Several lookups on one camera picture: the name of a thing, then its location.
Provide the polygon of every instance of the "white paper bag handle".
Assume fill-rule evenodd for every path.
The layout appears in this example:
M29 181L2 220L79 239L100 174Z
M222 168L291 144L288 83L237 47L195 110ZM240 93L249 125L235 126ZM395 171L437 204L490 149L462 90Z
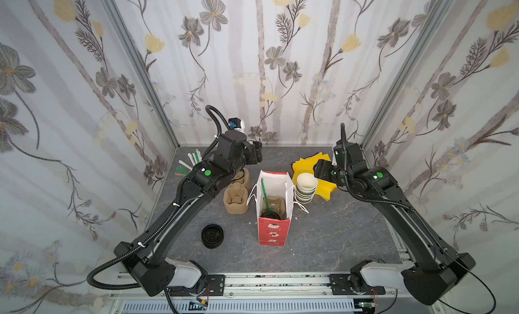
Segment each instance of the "white paper bag handle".
M303 206L295 197L295 186L294 187L294 203L297 203L299 205L299 208L304 211L305 213L309 214L308 210L306 209L305 206Z
M254 190L254 188L257 188L257 187L258 187L258 184L257 184L257 183L254 185L254 187L252 187L252 189L251 189L251 194L249 195L249 199L247 199L247 206L249 205L249 201L251 200L252 196L254 196L254 201L257 202L257 200L256 200L256 194L253 194L253 193L252 193L252 190Z

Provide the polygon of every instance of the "stack of black lids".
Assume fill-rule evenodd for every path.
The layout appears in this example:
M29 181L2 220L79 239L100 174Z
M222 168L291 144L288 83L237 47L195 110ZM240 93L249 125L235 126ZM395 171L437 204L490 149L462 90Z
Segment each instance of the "stack of black lids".
M207 225L202 230L202 243L208 249L214 249L222 244L224 230L216 224Z

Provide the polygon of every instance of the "black cup lid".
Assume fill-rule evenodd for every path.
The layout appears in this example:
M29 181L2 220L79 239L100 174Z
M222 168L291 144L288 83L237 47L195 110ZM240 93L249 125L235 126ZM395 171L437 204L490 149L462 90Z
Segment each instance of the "black cup lid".
M202 243L208 249L214 249L222 244L224 240L224 230L216 224L210 224L202 230Z
M260 217L271 220L281 220L281 217L276 212L264 212Z

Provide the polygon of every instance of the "vent grille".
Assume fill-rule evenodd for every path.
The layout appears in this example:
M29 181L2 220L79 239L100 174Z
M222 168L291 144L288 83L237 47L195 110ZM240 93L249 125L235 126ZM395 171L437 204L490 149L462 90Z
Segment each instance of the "vent grille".
M214 299L207 310L188 310L190 300L173 300L179 313L334 313L362 311L352 299ZM165 300L127 300L121 314L171 314Z

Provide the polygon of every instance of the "metal corner post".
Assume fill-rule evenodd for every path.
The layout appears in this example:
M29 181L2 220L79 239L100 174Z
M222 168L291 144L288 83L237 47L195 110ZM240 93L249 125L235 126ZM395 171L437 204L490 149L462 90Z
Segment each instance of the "metal corner post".
M180 146L180 143L178 142L172 127L170 126L170 121L168 120L168 117L166 116L164 109L162 109L157 93L155 92L155 90L153 90L151 79L149 78L148 72L146 71L144 65L141 62L139 52L135 47L132 38L130 37L130 32L128 32L128 29L126 28L126 25L122 19L119 9L117 8L117 5L115 4L114 0L101 0L101 4L103 5L104 10L108 14L110 21L112 21L117 36L119 37L130 62L133 64L133 67L137 71L141 83L144 85L144 90L146 90L150 102L153 105L153 109L155 110L156 115L159 117L162 127L166 131L169 143L172 145L174 149L177 149Z
M386 96L382 100L380 107L378 108L375 117L366 131L366 135L362 141L362 146L366 147L375 138L377 131L379 130L382 121L387 115L389 108L393 105L393 102L398 96L399 91L405 85L405 82L411 74L413 68L420 60L427 44L434 35L434 32L439 28L443 18L447 14L449 7L454 0L438 0L434 7L431 16L427 18L424 24L424 29L419 33L418 39L411 48L409 55L407 55L404 64L398 72L397 78L391 84L391 87L386 93Z

